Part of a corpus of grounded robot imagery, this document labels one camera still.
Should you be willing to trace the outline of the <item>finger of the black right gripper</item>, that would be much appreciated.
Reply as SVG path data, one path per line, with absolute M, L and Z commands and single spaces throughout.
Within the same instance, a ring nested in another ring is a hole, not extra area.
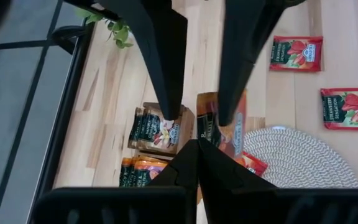
M 130 27 L 144 58 L 163 117 L 179 117 L 188 20 L 172 0 L 99 0 Z
M 306 0 L 225 0 L 218 86 L 220 126 L 232 123 L 255 63 L 284 10 Z

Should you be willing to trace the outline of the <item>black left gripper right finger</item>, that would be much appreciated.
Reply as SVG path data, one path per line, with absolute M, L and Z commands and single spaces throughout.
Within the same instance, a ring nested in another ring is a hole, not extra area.
M 198 140 L 200 147 L 199 180 L 202 190 L 268 190 L 276 186 L 231 159 L 208 140 Z

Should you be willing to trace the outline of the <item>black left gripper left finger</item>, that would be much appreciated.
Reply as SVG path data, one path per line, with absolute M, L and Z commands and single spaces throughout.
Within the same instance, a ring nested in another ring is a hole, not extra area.
M 198 156 L 198 141 L 189 140 L 147 186 L 178 186 L 196 189 L 198 186 Z

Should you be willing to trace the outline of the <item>red strawberry tea sachet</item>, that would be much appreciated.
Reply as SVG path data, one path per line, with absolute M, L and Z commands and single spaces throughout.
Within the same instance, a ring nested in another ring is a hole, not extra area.
M 273 37 L 269 70 L 320 72 L 323 37 Z
M 234 160 L 259 177 L 262 177 L 263 173 L 268 168 L 268 165 L 265 162 L 245 151 L 243 151 L 242 154 L 237 156 Z
M 320 89 L 327 129 L 358 130 L 358 88 Z

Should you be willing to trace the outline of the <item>beige vanilla tea sachet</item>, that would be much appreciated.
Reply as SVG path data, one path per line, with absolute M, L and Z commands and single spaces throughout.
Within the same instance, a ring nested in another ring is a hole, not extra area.
M 176 154 L 181 129 L 181 116 L 166 120 L 159 109 L 136 108 L 128 147 L 162 154 Z

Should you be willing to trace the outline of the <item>orange peach tea sachet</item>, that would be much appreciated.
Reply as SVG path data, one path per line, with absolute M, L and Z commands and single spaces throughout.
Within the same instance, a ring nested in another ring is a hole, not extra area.
M 153 157 L 123 158 L 119 176 L 120 187 L 145 187 L 167 166 L 167 161 Z
M 247 90 L 243 91 L 232 123 L 220 126 L 218 121 L 217 92 L 200 93 L 197 96 L 197 135 L 205 138 L 234 160 L 242 157 L 246 131 Z

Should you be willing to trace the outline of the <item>wooden three-compartment tea box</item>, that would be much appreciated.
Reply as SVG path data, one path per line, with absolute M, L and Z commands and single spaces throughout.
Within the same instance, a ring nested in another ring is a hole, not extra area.
M 148 106 L 159 109 L 161 111 L 158 103 L 146 102 L 143 104 L 143 107 L 141 108 L 146 108 Z M 195 119 L 193 112 L 191 112 L 191 110 L 185 106 L 180 106 L 179 116 L 181 116 L 181 129 L 180 129 L 180 137 L 179 137 L 179 143 L 178 143 L 176 154 L 162 154 L 152 151 L 135 149 L 137 151 L 137 154 L 134 157 L 138 157 L 138 156 L 153 157 L 162 161 L 167 161 L 169 163 L 179 153 L 180 149 L 184 146 L 184 144 L 188 140 L 190 140 L 193 136 L 193 126 L 194 126 L 194 119 Z

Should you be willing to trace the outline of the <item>green plant in white pot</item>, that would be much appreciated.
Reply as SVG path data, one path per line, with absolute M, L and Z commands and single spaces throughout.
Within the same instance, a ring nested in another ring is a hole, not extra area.
M 107 19 L 104 16 L 100 16 L 78 7 L 75 9 L 75 11 L 78 16 L 85 20 L 85 24 L 93 24 L 99 21 L 103 21 L 106 24 L 108 31 L 110 31 L 108 40 L 113 37 L 113 40 L 115 41 L 115 44 L 118 48 L 124 49 L 134 45 L 130 40 L 130 33 L 132 31 L 124 20 Z

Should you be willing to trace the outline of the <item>round woven beige placemat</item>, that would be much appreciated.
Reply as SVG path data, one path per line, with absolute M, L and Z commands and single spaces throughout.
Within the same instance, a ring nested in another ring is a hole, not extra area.
M 349 163 L 325 142 L 292 128 L 244 135 L 244 151 L 267 164 L 262 178 L 281 188 L 358 188 Z

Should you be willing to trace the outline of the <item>black hook bracket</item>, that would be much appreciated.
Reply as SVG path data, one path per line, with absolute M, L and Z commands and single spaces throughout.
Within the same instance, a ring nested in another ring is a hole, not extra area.
M 63 26 L 52 32 L 53 43 L 70 55 L 83 54 L 86 28 L 83 26 Z

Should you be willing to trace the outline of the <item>black aluminium table frame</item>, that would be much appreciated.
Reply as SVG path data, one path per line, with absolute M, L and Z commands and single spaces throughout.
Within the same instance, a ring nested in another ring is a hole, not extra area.
M 51 190 L 64 187 L 100 187 L 99 161 L 103 144 L 112 134 L 120 50 L 115 46 L 108 23 L 85 22 L 53 129 L 48 140 L 42 171 L 33 201 Z

